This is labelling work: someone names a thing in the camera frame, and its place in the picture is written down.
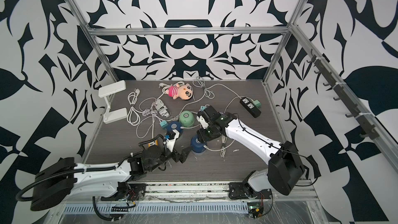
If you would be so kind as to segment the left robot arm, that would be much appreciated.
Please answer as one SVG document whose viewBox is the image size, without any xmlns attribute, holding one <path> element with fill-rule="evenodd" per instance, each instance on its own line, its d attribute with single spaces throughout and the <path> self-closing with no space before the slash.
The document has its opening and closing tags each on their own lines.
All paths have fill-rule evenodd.
<svg viewBox="0 0 398 224">
<path fill-rule="evenodd" d="M 129 182 L 144 178 L 169 160 L 184 163 L 191 150 L 153 145 L 108 164 L 83 164 L 65 158 L 39 172 L 33 183 L 16 194 L 16 200 L 30 202 L 32 211 L 50 209 L 67 199 L 120 200 L 130 190 Z"/>
</svg>

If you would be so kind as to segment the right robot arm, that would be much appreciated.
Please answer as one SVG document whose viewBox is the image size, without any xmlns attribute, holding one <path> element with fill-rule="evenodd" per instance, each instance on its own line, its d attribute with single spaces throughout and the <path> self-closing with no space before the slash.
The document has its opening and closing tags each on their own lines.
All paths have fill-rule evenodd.
<svg viewBox="0 0 398 224">
<path fill-rule="evenodd" d="M 197 130 L 200 143 L 213 141 L 223 135 L 241 143 L 265 162 L 265 170 L 254 171 L 243 181 L 249 191 L 274 189 L 287 196 L 304 174 L 300 155 L 291 142 L 271 140 L 244 124 L 236 115 L 218 112 L 212 106 L 199 111 L 197 120 L 201 124 Z"/>
</svg>

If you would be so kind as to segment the orange power strip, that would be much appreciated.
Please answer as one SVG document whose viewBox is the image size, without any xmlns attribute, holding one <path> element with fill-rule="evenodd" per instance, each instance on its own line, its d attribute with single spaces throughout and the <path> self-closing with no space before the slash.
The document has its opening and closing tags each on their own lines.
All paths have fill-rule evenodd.
<svg viewBox="0 0 398 224">
<path fill-rule="evenodd" d="M 158 141 L 153 141 L 153 142 L 148 143 L 148 148 L 150 148 L 152 146 L 158 146 Z"/>
</svg>

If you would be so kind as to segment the black power strip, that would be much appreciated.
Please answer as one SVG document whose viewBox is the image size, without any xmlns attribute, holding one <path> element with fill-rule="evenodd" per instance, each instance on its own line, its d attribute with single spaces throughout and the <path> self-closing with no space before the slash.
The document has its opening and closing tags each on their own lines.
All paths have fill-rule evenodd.
<svg viewBox="0 0 398 224">
<path fill-rule="evenodd" d="M 258 118 L 261 115 L 261 111 L 249 98 L 242 97 L 239 102 L 254 118 Z"/>
</svg>

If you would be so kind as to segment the teal adapter on table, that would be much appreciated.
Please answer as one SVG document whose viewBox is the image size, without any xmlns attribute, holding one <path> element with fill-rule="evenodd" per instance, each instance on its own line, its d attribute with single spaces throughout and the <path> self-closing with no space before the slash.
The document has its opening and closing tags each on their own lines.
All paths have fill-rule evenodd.
<svg viewBox="0 0 398 224">
<path fill-rule="evenodd" d="M 166 120 L 163 120 L 160 122 L 160 126 L 162 129 L 166 130 L 168 127 L 169 123 Z"/>
</svg>

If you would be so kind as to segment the green adapter on black strip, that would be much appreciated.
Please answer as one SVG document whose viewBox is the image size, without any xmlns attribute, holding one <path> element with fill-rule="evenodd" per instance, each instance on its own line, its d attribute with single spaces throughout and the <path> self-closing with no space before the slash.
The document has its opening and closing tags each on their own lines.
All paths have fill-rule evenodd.
<svg viewBox="0 0 398 224">
<path fill-rule="evenodd" d="M 254 100 L 254 101 L 253 101 L 253 105 L 254 105 L 255 107 L 257 107 L 257 108 L 261 108 L 261 106 L 262 106 L 262 104 L 261 104 L 261 102 L 260 102 L 259 100 Z"/>
</svg>

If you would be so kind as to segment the plush doll pink shirt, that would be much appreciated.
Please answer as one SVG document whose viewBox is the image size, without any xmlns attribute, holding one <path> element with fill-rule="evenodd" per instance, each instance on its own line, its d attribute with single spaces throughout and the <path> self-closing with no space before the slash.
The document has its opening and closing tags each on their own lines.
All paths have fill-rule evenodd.
<svg viewBox="0 0 398 224">
<path fill-rule="evenodd" d="M 176 84 L 171 86 L 166 86 L 163 89 L 164 94 L 175 99 L 189 100 L 193 97 L 193 88 L 190 84 Z"/>
</svg>

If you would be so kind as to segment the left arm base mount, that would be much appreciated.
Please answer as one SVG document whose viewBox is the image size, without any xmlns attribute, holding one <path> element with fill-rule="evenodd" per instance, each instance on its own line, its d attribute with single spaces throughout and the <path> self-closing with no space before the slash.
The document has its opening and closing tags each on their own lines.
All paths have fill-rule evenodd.
<svg viewBox="0 0 398 224">
<path fill-rule="evenodd" d="M 110 197 L 101 197 L 101 201 L 136 201 L 145 196 L 147 184 L 119 183 L 117 192 Z"/>
</svg>

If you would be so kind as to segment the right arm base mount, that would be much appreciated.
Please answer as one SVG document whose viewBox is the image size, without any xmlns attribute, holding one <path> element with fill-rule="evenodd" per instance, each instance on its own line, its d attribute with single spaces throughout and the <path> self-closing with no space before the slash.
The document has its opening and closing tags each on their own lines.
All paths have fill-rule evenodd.
<svg viewBox="0 0 398 224">
<path fill-rule="evenodd" d="M 231 200 L 240 199 L 271 199 L 272 192 L 270 189 L 255 191 L 252 189 L 248 183 L 229 183 L 229 198 Z"/>
</svg>

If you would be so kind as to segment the wall hook rack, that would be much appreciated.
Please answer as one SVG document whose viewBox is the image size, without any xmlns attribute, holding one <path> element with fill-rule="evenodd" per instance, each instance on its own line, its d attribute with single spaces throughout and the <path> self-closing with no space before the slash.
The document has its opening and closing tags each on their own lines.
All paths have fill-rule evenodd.
<svg viewBox="0 0 398 224">
<path fill-rule="evenodd" d="M 328 61 L 324 57 L 318 57 L 311 50 L 311 59 L 308 63 L 314 64 L 317 68 L 316 74 L 322 75 L 326 83 L 323 85 L 332 89 L 337 97 L 335 101 L 342 101 L 349 113 L 345 116 L 347 118 L 354 118 L 363 132 L 360 134 L 362 138 L 370 138 L 375 140 L 380 137 L 380 134 L 376 130 L 374 121 L 371 120 L 371 113 L 366 111 L 359 103 L 359 99 L 354 95 L 352 90 L 349 88 L 341 77 L 336 73 L 332 66 L 329 65 Z"/>
</svg>

